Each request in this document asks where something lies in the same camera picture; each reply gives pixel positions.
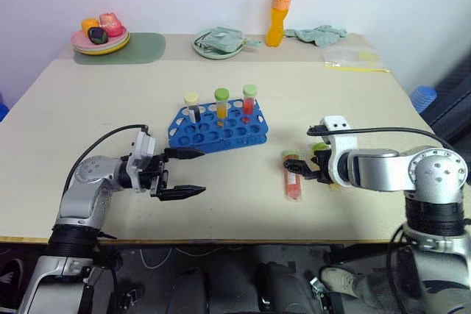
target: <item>green test tube cap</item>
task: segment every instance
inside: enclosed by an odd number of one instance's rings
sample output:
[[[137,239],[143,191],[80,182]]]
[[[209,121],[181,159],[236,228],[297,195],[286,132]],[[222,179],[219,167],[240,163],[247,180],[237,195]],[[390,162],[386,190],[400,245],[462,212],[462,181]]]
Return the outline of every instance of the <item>green test tube cap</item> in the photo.
[[[254,99],[257,96],[257,86],[244,85],[244,96]]]
[[[327,145],[326,143],[315,143],[314,145],[312,145],[312,152],[316,152],[316,151],[324,151],[324,150],[330,150],[330,146]]]
[[[293,154],[294,156],[299,156],[300,155],[299,152],[296,151],[296,150],[285,150],[285,151],[283,151],[283,157],[289,156],[291,154]]]
[[[227,88],[218,88],[214,91],[214,98],[217,101],[227,101],[229,99],[229,90]]]

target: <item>pink fruit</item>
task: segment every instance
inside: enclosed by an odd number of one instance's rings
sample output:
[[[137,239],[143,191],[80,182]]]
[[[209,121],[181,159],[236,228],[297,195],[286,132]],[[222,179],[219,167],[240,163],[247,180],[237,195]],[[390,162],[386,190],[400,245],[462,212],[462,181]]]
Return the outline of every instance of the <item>pink fruit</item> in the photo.
[[[117,37],[123,34],[124,27],[114,13],[100,15],[100,27],[106,31],[108,37]]]

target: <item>test tube rack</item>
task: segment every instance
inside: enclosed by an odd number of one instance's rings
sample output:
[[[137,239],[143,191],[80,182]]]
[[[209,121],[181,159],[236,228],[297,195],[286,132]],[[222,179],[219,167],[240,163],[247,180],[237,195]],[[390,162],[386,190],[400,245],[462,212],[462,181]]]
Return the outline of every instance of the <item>test tube rack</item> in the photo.
[[[242,100],[227,103],[227,118],[216,117],[216,103],[200,104],[201,121],[192,123],[186,107],[181,108],[169,126],[170,147],[191,147],[206,154],[238,149],[266,142],[268,125],[255,103],[253,115],[244,115]]]

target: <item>test tube cap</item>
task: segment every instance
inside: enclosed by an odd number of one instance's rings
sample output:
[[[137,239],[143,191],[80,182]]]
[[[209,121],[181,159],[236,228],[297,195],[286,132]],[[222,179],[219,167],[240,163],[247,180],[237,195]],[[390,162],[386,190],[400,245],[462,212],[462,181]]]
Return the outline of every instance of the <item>test tube cap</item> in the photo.
[[[198,103],[199,103],[199,96],[198,96],[198,93],[196,93],[196,92],[188,92],[188,93],[185,95],[185,103],[186,103],[188,106],[194,106],[195,104],[198,104]]]
[[[218,88],[214,91],[214,98],[217,101],[227,101],[229,99],[229,90],[227,88]]]
[[[296,150],[285,150],[283,151],[283,157],[289,156],[289,155],[294,155],[294,156],[299,156],[298,151]]]
[[[254,99],[257,96],[257,86],[255,85],[244,85],[244,96]]]
[[[325,150],[330,150],[330,146],[327,145],[326,143],[315,143],[314,145],[312,145],[312,152],[316,152],[316,151],[325,151]]]

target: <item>test tube with red liquid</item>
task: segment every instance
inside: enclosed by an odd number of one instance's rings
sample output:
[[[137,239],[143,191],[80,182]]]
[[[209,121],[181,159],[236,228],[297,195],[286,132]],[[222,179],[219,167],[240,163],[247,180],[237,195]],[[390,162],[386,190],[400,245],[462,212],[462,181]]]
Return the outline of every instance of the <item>test tube with red liquid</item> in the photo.
[[[286,160],[298,160],[296,151],[284,151],[283,162]],[[285,194],[290,201],[301,201],[301,178],[299,174],[292,173],[284,168],[285,174]]]
[[[257,96],[257,86],[245,85],[244,86],[244,103],[242,104],[242,121],[245,124],[250,122],[250,115],[253,115],[255,109],[255,97]]]

